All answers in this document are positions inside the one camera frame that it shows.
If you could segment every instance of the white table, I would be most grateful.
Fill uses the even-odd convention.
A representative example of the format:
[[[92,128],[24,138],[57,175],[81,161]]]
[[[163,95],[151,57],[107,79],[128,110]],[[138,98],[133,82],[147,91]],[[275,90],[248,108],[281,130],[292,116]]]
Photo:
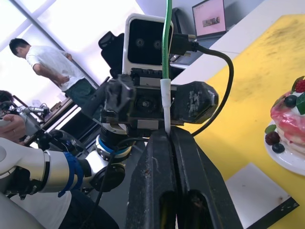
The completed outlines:
[[[305,0],[265,0],[210,49],[221,51],[234,59],[282,15],[301,13],[305,13]],[[173,84],[206,81],[225,65],[226,63],[218,57],[202,55],[177,76]]]

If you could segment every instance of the white plate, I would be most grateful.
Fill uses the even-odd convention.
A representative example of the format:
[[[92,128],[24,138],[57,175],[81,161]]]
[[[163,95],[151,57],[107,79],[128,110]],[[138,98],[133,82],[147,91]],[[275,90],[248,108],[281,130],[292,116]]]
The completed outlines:
[[[276,161],[279,165],[294,173],[305,176],[305,155],[299,153],[291,153],[287,149],[287,144],[285,142],[281,141],[280,143],[283,144],[283,146],[285,147],[285,151],[280,154],[277,154],[272,150],[272,146],[269,146],[265,142],[265,138],[264,138],[265,148],[267,149],[269,156],[274,161]]]

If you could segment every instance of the laptop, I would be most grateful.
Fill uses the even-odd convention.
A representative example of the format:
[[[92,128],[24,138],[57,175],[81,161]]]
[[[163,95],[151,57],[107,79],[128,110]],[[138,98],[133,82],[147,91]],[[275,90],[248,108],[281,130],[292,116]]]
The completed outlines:
[[[197,42],[210,48],[226,33],[224,0],[205,0],[192,7]],[[187,52],[173,63],[191,65],[202,55],[201,52]]]

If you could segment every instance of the strawberry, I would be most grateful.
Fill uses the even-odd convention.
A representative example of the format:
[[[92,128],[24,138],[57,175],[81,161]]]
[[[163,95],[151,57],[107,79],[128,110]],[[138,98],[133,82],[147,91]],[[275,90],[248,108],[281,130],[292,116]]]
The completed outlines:
[[[305,92],[305,80],[300,80],[296,83],[295,92],[298,92],[298,93]]]

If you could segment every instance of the camera lens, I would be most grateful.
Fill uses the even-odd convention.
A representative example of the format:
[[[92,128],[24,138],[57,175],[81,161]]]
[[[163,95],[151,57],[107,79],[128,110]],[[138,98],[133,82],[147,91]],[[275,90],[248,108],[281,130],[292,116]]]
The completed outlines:
[[[142,38],[138,38],[136,41],[135,41],[136,45],[138,47],[143,47],[144,46],[144,40]]]
[[[153,43],[153,46],[155,49],[161,49],[161,47],[162,47],[161,41],[155,41]]]

